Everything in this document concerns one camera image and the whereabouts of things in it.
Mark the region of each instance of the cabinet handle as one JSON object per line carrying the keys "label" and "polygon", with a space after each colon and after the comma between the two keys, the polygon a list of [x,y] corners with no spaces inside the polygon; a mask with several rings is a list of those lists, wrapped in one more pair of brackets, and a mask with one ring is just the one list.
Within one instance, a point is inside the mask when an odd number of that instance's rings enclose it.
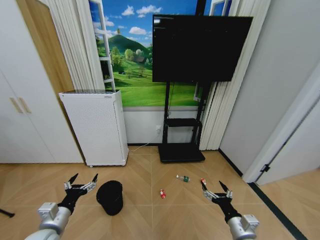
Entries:
{"label": "cabinet handle", "polygon": [[18,97],[21,105],[23,106],[24,110],[26,113],[30,114],[31,113],[31,110],[30,108],[28,107],[28,105],[26,104],[25,100],[22,98],[22,97]]}
{"label": "cabinet handle", "polygon": [[16,102],[16,100],[13,97],[9,97],[10,101],[12,102],[14,108],[16,109],[16,111],[18,113],[23,114],[24,112],[21,110],[21,108],[19,107],[18,103]]}

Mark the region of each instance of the herringbone floor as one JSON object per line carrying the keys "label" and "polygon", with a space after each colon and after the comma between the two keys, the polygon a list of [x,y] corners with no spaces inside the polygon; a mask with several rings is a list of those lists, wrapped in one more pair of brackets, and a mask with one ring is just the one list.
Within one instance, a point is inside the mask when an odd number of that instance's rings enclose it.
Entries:
{"label": "herringbone floor", "polygon": [[[233,206],[241,214],[260,221],[259,240],[291,240],[281,222],[243,182],[217,151],[204,152],[201,163],[162,164],[157,147],[130,152],[124,167],[94,167],[83,164],[0,165],[0,208],[15,212],[0,214],[2,240],[23,240],[36,231],[43,202],[60,202],[63,182],[79,173],[75,184],[89,182],[98,173],[97,188],[82,196],[62,236],[63,240],[231,240],[220,208],[203,196],[200,178],[213,192],[222,192],[218,180],[233,190]],[[176,175],[187,175],[182,182]],[[98,188],[109,180],[123,185],[124,206],[108,216],[96,201]],[[166,198],[160,197],[164,189]]]}
{"label": "herringbone floor", "polygon": [[320,168],[260,186],[309,239],[320,239]]}

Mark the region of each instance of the tv stand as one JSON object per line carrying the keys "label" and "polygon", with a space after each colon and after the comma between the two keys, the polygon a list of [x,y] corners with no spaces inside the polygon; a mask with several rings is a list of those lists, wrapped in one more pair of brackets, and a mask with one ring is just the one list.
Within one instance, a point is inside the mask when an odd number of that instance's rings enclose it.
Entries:
{"label": "tv stand", "polygon": [[[196,118],[168,118],[170,81],[168,80],[166,82],[162,144],[160,144],[158,147],[161,162],[200,162],[205,160],[204,155],[199,150],[202,132],[202,123],[200,121],[200,117],[204,102],[208,97],[210,83],[205,83],[201,85],[201,87],[203,87],[203,91],[200,103],[198,105]],[[191,142],[168,143],[169,127],[193,127]]]}

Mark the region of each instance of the white wardrobe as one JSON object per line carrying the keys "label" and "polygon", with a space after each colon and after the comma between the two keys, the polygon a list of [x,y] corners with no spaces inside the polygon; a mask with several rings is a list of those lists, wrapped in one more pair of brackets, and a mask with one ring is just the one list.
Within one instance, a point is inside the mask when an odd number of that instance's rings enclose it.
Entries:
{"label": "white wardrobe", "polygon": [[83,163],[16,1],[0,8],[0,163]]}

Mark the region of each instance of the wall outlet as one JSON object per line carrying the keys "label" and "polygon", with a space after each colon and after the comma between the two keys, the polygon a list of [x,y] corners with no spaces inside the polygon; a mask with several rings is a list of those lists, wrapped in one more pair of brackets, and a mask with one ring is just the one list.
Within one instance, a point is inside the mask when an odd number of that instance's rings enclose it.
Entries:
{"label": "wall outlet", "polygon": [[155,126],[155,131],[156,131],[157,134],[160,133],[160,130],[161,130],[161,125],[156,125]]}

